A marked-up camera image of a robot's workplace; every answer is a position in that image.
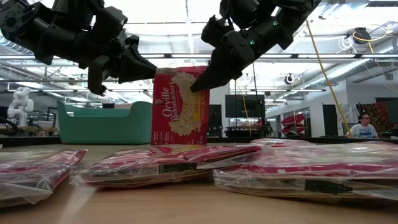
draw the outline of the teal bin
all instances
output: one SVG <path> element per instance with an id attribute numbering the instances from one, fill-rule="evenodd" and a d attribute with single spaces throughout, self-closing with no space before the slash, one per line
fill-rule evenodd
<path id="1" fill-rule="evenodd" d="M 147 144 L 152 129 L 152 104 L 135 102 L 130 109 L 88 109 L 58 101 L 64 144 Z"/>

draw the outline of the ceiling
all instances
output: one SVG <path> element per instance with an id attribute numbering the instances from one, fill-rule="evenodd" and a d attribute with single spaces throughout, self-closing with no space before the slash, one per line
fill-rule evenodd
<path id="1" fill-rule="evenodd" d="M 48 7 L 53 1 L 41 1 Z M 342 50 L 344 36 L 353 32 L 355 27 L 365 27 L 373 39 L 385 38 L 372 42 L 373 46 L 387 41 L 398 34 L 396 24 L 398 7 L 366 7 L 361 2 L 349 1 L 350 4 L 327 4 L 330 1 L 323 1 L 320 6 L 308 18 L 311 21 L 311 30 L 315 42 L 321 54 L 345 54 L 351 53 L 353 49 L 357 52 L 369 50 L 369 46 L 353 44 L 348 50 Z M 135 34 L 140 37 L 139 51 L 142 54 L 161 53 L 183 53 L 183 54 L 210 54 L 212 46 L 200 39 L 200 34 L 209 17 L 213 14 L 218 16 L 219 1 L 215 0 L 105 0 L 106 6 L 114 6 L 122 9 L 129 18 L 125 25 L 128 34 Z M 313 54 L 314 49 L 311 38 L 305 24 L 294 35 L 293 44 L 283 50 L 278 45 L 268 51 L 269 54 Z M 0 55 L 16 54 L 17 52 L 0 49 Z M 204 59 L 150 59 L 158 67 L 181 67 L 206 65 Z M 8 61 L 16 65 L 36 63 L 34 61 Z M 326 69 L 335 66 L 336 63 L 325 62 Z M 31 72 L 44 76 L 44 67 L 27 67 Z M 87 70 L 77 67 L 52 67 L 47 72 L 53 73 L 52 78 L 62 79 L 74 77 L 76 79 L 87 79 Z M 248 66 L 244 75 L 237 80 L 237 85 L 242 88 L 254 88 L 254 75 L 257 87 L 285 88 L 283 78 L 291 73 L 300 77 L 297 82 L 305 82 L 313 78 L 303 74 L 320 73 L 320 66 L 315 61 L 302 62 L 275 60 L 273 63 L 256 62 L 254 68 Z M 113 89 L 150 89 L 152 82 L 138 81 L 122 85 L 106 83 L 108 88 Z M 79 83 L 71 88 L 86 88 L 86 83 Z M 148 95 L 143 93 L 118 93 L 127 101 L 146 100 L 150 101 Z"/>

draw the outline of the white humanoid robot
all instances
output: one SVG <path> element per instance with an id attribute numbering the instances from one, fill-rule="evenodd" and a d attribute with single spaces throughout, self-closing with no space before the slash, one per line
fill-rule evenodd
<path id="1" fill-rule="evenodd" d="M 18 126 L 26 126 L 27 124 L 27 112 L 33 111 L 33 100 L 29 99 L 30 88 L 19 87 L 14 93 L 14 99 L 8 107 L 7 116 L 8 119 L 16 123 L 16 116 L 18 117 Z"/>

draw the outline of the red popcorn box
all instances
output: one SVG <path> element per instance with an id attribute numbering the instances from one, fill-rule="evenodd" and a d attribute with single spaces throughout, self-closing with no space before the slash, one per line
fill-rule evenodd
<path id="1" fill-rule="evenodd" d="M 152 145 L 206 144 L 210 90 L 192 93 L 206 66 L 161 68 L 154 81 Z"/>

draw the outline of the yellow cable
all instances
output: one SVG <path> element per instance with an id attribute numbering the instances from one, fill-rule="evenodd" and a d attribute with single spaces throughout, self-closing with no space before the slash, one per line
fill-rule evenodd
<path id="1" fill-rule="evenodd" d="M 355 34 L 357 33 L 356 31 L 353 33 L 353 37 L 354 37 L 355 39 L 357 39 L 357 40 L 362 40 L 362 41 L 366 41 L 366 42 L 372 42 L 372 41 L 376 41 L 376 40 L 380 40 L 380 39 L 385 38 L 386 35 L 388 34 L 389 28 L 390 28 L 390 27 L 387 26 L 386 33 L 385 33 L 383 36 L 381 36 L 381 37 L 379 37 L 379 38 L 376 38 L 376 39 L 367 40 L 367 39 L 361 39 L 361 38 L 359 38 L 359 37 L 356 37 L 356 36 L 355 36 Z"/>
<path id="2" fill-rule="evenodd" d="M 371 49 L 372 54 L 374 54 L 372 44 L 371 44 L 370 42 L 368 42 L 368 44 L 369 44 L 369 48 Z M 376 60 L 376 64 L 377 64 L 377 66 L 380 68 L 381 73 L 382 73 L 382 74 L 384 75 L 384 77 L 385 77 L 386 75 L 384 74 L 383 69 L 381 68 L 381 66 L 380 66 L 380 64 L 379 64 L 379 62 L 378 62 L 377 60 Z M 390 83 L 390 87 L 392 88 L 393 91 L 395 91 L 395 92 L 398 93 L 397 88 L 396 88 L 395 86 L 393 86 L 391 83 Z"/>
<path id="3" fill-rule="evenodd" d="M 243 92 L 242 92 L 242 90 L 241 90 L 241 88 L 240 88 L 239 86 L 238 86 L 238 89 L 239 89 L 239 91 L 240 91 L 241 94 L 242 94 L 243 108 L 244 108 L 244 112 L 246 113 L 246 119 L 249 121 L 248 111 L 247 111 L 247 109 L 246 109 L 246 100 L 244 99 Z M 250 122 L 249 122 L 249 133 L 250 133 L 250 138 L 251 138 L 251 124 L 250 124 Z"/>
<path id="4" fill-rule="evenodd" d="M 331 87 L 331 83 L 330 83 L 330 81 L 329 81 L 329 78 L 328 78 L 328 76 L 326 75 L 326 71 L 325 71 L 325 69 L 323 68 L 322 61 L 321 61 L 321 57 L 319 56 L 318 48 L 317 48 L 317 45 L 315 44 L 315 40 L 314 40 L 313 35 L 312 35 L 312 32 L 311 32 L 310 23 L 308 22 L 308 20 L 306 21 L 306 23 L 307 23 L 308 31 L 309 31 L 310 36 L 311 36 L 313 48 L 315 49 L 315 53 L 317 53 L 317 57 L 318 57 L 318 61 L 319 61 L 319 66 L 321 66 L 322 73 L 323 73 L 323 75 L 325 76 L 325 80 L 326 80 L 326 82 L 327 82 L 327 84 L 328 84 L 328 86 L 329 86 L 329 88 L 330 88 L 330 92 L 331 92 L 331 94 L 333 95 L 333 98 L 335 99 L 336 106 L 337 106 L 337 108 L 338 108 L 338 111 L 339 111 L 341 117 L 343 118 L 344 125 L 346 126 L 346 129 L 348 130 L 348 133 L 349 133 L 349 135 L 350 135 L 351 138 L 352 138 L 352 137 L 353 137 L 353 134 L 351 133 L 351 130 L 350 130 L 349 126 L 348 126 L 346 117 L 344 116 L 343 111 L 341 110 L 341 107 L 340 107 L 340 104 L 338 103 L 338 100 L 337 100 L 337 97 L 336 97 L 336 95 L 335 95 L 335 92 L 333 91 L 333 88 Z"/>

